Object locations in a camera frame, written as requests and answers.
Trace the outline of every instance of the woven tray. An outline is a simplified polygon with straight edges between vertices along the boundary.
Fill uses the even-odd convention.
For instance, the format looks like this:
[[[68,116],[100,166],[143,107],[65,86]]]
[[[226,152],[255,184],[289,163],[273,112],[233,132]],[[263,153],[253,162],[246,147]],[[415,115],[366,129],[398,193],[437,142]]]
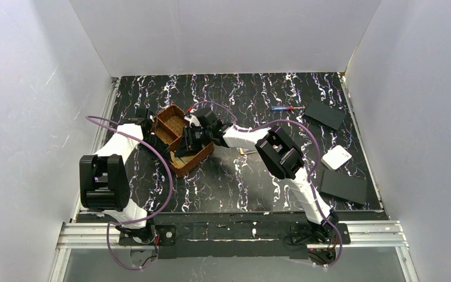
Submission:
[[[194,156],[175,157],[174,152],[179,146],[183,128],[189,125],[189,122],[184,119],[184,112],[176,105],[170,105],[158,113],[156,117],[157,119],[153,123],[153,127],[156,127],[154,133],[169,146],[171,156],[170,168],[178,177],[186,176],[213,152],[213,143],[210,143],[207,146],[203,146],[202,150]]]

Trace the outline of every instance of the black rectangular object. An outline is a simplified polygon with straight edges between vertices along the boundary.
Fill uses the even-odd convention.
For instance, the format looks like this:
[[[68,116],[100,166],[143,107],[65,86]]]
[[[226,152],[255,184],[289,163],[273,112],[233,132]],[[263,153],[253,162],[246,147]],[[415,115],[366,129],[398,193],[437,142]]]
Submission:
[[[312,101],[305,109],[305,116],[313,118],[333,129],[338,130],[345,119],[345,113],[331,108],[319,101]]]
[[[324,170],[321,193],[348,200],[350,202],[365,204],[367,181],[342,173]]]

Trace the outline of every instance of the white square object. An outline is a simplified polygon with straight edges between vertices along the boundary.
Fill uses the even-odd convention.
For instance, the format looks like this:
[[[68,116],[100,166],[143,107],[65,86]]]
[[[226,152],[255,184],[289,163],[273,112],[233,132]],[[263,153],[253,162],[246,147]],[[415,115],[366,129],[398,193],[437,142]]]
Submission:
[[[351,158],[352,155],[338,145],[322,157],[322,163],[329,169],[336,170]]]

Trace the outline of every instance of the white object under robot arm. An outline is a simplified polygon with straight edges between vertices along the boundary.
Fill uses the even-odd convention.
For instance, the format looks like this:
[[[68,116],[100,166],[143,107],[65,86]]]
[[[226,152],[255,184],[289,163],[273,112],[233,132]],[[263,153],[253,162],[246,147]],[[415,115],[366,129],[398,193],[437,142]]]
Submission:
[[[259,140],[263,139],[267,135],[270,128],[259,129],[254,132],[246,132],[247,130],[248,129],[246,128],[234,125],[227,129],[222,137],[228,147],[257,151],[255,145]],[[324,219],[321,216],[321,212],[319,212],[319,209],[317,208],[312,189],[307,179],[307,170],[305,167],[298,169],[295,174],[295,179],[286,178],[286,181],[290,183],[290,189],[293,191],[293,194],[295,194],[304,209],[307,219],[313,223],[322,224]],[[322,209],[322,214],[328,218],[331,213],[331,208],[323,201],[317,191],[315,194],[318,199],[319,206]]]
[[[119,125],[117,127],[117,132],[127,133],[136,138],[143,140],[143,132],[140,125],[134,123],[127,123],[124,125]],[[109,157],[111,155],[122,156],[123,164],[127,162],[132,151],[139,145],[139,142],[134,139],[127,138],[119,133],[115,133],[112,138],[106,143],[101,149],[99,149],[95,155],[99,157]],[[103,213],[112,216],[118,222],[126,222],[134,219],[142,219],[147,216],[147,211],[142,207],[139,207],[134,200],[129,198],[129,203],[123,210],[105,210]],[[124,227],[137,229],[146,226],[146,221],[141,221],[137,223],[127,224]]]

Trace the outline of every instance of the brown basket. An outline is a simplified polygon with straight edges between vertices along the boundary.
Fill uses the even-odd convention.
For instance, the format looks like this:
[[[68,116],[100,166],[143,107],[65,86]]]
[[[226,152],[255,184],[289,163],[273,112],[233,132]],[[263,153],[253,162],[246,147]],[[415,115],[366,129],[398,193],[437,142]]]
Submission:
[[[169,146],[171,156],[170,168],[178,177],[186,176],[214,149],[213,143],[210,143],[207,146],[203,146],[202,150],[194,156],[175,157],[174,151],[179,146],[182,131],[186,125],[189,125],[189,122],[184,119],[184,112],[176,105],[170,105],[158,113],[153,123],[153,128],[156,127],[154,134]]]

